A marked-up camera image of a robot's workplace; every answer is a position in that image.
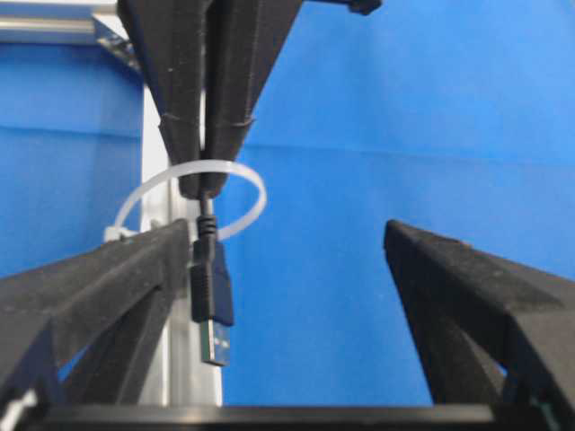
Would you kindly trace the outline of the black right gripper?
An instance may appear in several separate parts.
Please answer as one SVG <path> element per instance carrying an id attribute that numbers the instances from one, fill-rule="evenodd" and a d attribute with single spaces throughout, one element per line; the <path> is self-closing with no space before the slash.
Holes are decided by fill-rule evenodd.
<path id="1" fill-rule="evenodd" d="M 351 13 L 368 16 L 382 6 L 382 0 L 310 0 L 322 4 L 346 7 Z"/>

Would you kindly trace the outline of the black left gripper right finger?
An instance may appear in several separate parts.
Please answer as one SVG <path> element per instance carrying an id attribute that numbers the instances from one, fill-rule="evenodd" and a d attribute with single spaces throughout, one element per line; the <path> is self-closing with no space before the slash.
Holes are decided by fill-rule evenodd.
<path id="1" fill-rule="evenodd" d="M 574 419 L 574 283 L 396 220 L 384 252 L 437 404 Z"/>

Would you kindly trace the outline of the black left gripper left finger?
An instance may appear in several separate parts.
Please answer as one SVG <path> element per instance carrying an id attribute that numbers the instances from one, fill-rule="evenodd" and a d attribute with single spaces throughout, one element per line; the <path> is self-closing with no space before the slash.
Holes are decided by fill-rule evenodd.
<path id="1" fill-rule="evenodd" d="M 135 405 L 186 281 L 176 221 L 1 281 L 1 414 Z"/>

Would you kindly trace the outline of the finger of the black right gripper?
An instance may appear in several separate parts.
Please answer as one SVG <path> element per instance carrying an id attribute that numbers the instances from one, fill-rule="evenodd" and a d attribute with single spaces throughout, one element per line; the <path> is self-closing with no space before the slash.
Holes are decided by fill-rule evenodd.
<path id="1" fill-rule="evenodd" d="M 172 166 L 200 158 L 203 1 L 119 1 L 118 14 L 160 117 Z"/>
<path id="2" fill-rule="evenodd" d="M 300 1 L 214 1 L 207 10 L 204 157 L 233 161 Z"/>

